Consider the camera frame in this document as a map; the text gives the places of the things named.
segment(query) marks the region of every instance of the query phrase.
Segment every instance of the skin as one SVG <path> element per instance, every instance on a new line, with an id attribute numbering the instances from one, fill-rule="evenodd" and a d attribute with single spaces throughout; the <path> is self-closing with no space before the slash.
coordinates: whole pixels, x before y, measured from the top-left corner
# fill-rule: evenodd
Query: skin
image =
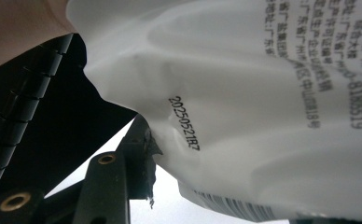
<path id="1" fill-rule="evenodd" d="M 54 37 L 75 33 L 68 0 L 0 0 L 0 65 Z"/>

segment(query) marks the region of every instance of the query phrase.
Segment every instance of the barcode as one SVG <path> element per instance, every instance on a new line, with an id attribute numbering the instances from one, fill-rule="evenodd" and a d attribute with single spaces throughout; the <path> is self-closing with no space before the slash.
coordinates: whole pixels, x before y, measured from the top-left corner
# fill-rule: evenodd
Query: barcode
<path id="1" fill-rule="evenodd" d="M 239 200 L 225 198 L 208 193 L 194 192 L 214 211 L 222 214 L 260 222 L 277 219 L 269 206 L 245 203 Z"/>

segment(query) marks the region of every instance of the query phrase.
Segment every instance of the brass grommet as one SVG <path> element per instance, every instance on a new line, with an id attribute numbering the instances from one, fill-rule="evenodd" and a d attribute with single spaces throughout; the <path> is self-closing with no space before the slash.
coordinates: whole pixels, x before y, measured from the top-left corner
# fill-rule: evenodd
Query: brass grommet
<path id="1" fill-rule="evenodd" d="M 111 163 L 113 161 L 115 161 L 115 156 L 112 155 L 112 154 L 103 155 L 99 159 L 99 163 L 102 164 L 102 165 L 107 165 L 108 163 Z"/>
<path id="2" fill-rule="evenodd" d="M 32 196 L 29 192 L 11 195 L 0 204 L 0 210 L 3 212 L 11 212 L 20 209 L 27 204 L 31 198 Z"/>

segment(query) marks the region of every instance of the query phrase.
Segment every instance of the plastic packaging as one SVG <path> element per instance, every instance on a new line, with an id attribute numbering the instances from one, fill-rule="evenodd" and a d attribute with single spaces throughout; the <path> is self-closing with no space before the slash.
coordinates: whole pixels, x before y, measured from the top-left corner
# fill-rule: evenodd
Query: plastic packaging
<path id="1" fill-rule="evenodd" d="M 85 73 L 141 113 L 187 199 L 362 220 L 362 1 L 72 0 Z"/>

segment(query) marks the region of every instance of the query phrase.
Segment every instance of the black ribbed tube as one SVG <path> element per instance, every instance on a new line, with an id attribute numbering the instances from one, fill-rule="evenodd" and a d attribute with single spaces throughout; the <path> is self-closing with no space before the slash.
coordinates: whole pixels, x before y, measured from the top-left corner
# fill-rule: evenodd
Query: black ribbed tube
<path id="1" fill-rule="evenodd" d="M 71 39 L 72 35 L 65 35 L 35 47 L 33 59 L 22 68 L 21 79 L 0 113 L 0 179 Z"/>

